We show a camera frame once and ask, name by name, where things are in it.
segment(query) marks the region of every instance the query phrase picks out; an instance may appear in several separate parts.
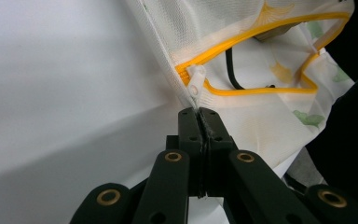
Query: zipper slider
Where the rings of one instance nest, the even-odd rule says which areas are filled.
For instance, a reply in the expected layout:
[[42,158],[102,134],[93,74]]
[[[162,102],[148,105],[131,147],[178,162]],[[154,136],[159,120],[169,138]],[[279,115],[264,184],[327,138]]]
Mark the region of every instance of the zipper slider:
[[196,107],[199,107],[199,99],[202,92],[202,86],[206,77],[206,70],[203,65],[190,65],[186,68],[190,75],[190,82],[187,85],[187,91],[190,93]]

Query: white fabric bag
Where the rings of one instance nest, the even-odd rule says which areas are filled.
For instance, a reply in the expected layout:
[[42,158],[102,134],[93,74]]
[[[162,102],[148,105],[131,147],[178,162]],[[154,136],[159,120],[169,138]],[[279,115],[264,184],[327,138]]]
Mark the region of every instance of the white fabric bag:
[[[324,129],[353,84],[324,49],[350,19],[352,0],[128,3],[183,106],[218,112],[238,147],[271,168]],[[228,81],[231,48],[245,90]]]

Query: white surface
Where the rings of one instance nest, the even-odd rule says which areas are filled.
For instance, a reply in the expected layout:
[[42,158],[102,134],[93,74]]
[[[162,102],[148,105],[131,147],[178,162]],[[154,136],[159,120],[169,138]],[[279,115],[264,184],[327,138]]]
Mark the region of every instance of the white surface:
[[[180,109],[124,2],[0,1],[0,224],[68,223],[97,186],[131,188]],[[225,222],[190,202],[189,223]]]

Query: green pattern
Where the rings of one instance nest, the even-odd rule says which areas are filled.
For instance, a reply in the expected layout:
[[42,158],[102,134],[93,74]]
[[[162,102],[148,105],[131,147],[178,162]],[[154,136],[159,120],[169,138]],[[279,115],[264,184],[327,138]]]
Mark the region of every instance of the green pattern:
[[309,21],[307,22],[307,28],[310,31],[310,35],[313,38],[319,38],[324,35],[324,30],[322,26],[317,21]]
[[350,79],[350,77],[337,65],[337,73],[333,77],[334,82],[341,82]]
[[295,110],[293,113],[304,125],[311,125],[317,128],[319,128],[319,124],[324,120],[324,117],[321,115],[308,115],[298,110]]

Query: white zipper pull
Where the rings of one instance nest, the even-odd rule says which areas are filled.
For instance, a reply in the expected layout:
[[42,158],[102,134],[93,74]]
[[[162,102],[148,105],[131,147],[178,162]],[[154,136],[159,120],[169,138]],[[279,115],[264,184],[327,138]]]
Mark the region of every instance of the white zipper pull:
[[190,93],[196,107],[199,107],[202,86],[206,77],[205,67],[202,65],[190,65],[186,68],[186,71],[190,75],[190,82],[187,85],[187,91]]

